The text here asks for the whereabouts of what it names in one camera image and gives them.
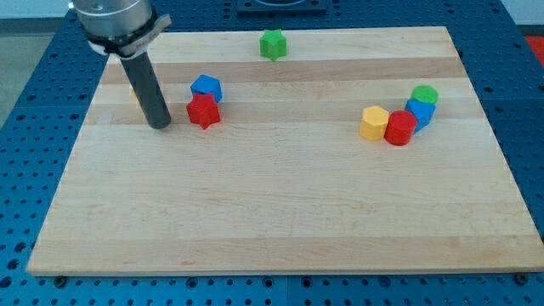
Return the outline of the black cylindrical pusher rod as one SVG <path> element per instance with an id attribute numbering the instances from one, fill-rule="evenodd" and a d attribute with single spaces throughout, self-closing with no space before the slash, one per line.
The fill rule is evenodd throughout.
<path id="1" fill-rule="evenodd" d="M 172 119 L 148 54 L 123 59 L 122 67 L 148 125 L 154 129 L 166 128 Z"/>

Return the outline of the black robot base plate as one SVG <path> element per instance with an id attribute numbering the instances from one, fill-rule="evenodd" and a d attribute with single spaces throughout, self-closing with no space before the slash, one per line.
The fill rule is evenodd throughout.
<path id="1" fill-rule="evenodd" d="M 235 0 L 237 14 L 324 13 L 328 0 Z"/>

